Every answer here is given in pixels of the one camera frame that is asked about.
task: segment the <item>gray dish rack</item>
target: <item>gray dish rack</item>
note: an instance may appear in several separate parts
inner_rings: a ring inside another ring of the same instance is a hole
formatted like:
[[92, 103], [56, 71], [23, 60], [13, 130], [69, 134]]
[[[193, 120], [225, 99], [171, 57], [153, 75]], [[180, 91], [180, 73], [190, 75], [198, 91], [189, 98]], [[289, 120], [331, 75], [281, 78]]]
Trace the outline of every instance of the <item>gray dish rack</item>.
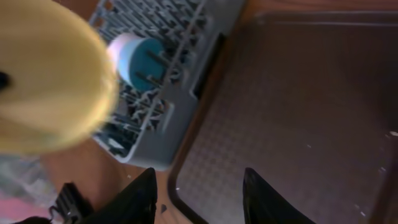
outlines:
[[101, 0], [90, 24], [109, 43], [122, 33], [160, 40], [166, 69], [153, 90], [120, 81], [119, 105], [93, 139], [119, 162], [166, 170], [198, 106], [194, 91], [244, 0]]

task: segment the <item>blurry yellow object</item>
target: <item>blurry yellow object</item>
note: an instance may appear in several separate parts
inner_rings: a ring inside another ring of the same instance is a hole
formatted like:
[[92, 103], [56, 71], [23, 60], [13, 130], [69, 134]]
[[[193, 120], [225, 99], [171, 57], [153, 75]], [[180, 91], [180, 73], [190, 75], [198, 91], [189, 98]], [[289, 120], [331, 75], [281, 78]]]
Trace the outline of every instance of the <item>blurry yellow object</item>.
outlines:
[[116, 102], [105, 43], [51, 0], [0, 0], [0, 153], [36, 154], [76, 144]]

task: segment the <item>gray drying mat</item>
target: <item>gray drying mat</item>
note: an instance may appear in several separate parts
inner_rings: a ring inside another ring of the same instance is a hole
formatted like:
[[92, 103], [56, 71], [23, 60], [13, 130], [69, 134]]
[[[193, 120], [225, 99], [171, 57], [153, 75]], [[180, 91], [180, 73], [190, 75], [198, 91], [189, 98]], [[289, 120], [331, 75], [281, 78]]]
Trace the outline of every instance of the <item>gray drying mat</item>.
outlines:
[[180, 199], [209, 223], [244, 223], [252, 167], [317, 223], [366, 221], [396, 138], [383, 113], [398, 96], [396, 24], [393, 12], [266, 14], [242, 29]]

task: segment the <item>black hole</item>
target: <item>black hole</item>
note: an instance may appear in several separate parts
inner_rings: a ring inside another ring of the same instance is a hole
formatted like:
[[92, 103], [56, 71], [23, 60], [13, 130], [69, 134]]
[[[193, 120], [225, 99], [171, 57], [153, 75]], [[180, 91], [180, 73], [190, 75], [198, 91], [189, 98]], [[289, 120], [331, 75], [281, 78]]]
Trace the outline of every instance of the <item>black hole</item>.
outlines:
[[11, 84], [10, 76], [4, 72], [0, 72], [0, 91]]

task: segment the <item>yellow bowl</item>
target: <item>yellow bowl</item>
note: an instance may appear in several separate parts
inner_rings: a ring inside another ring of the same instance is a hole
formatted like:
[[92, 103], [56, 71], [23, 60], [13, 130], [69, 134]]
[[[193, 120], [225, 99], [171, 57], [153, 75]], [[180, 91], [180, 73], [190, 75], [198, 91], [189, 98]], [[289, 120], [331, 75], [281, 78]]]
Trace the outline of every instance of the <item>yellow bowl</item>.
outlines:
[[111, 112], [117, 81], [105, 43], [51, 0], [0, 1], [0, 152], [36, 154], [87, 138]]

